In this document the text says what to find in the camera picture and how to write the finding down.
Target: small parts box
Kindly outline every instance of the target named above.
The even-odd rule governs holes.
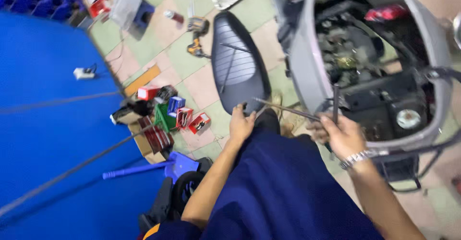
[[[191,108],[180,108],[177,110],[176,114],[176,128],[177,129],[186,129],[190,122],[192,121],[192,112],[194,110]]]
[[[168,104],[168,115],[170,117],[173,117],[173,118],[176,118],[176,115],[177,115],[177,110],[179,108],[182,108],[186,105],[186,100],[181,98],[181,97],[178,97],[178,96],[173,96],[170,98],[170,102]]]
[[[197,118],[194,119],[194,121],[189,125],[190,131],[192,131],[194,134],[197,133],[197,131],[201,130],[205,124],[209,123],[211,121],[210,117],[208,117],[207,114],[201,113]]]
[[[160,89],[152,85],[140,87],[138,89],[138,99],[149,101],[157,95],[158,90]]]

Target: wristwatch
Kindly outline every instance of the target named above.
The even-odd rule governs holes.
[[[339,163],[339,166],[347,170],[349,167],[352,167],[354,163],[367,160],[377,155],[378,152],[376,150],[363,150],[362,152],[347,157],[344,161]]]

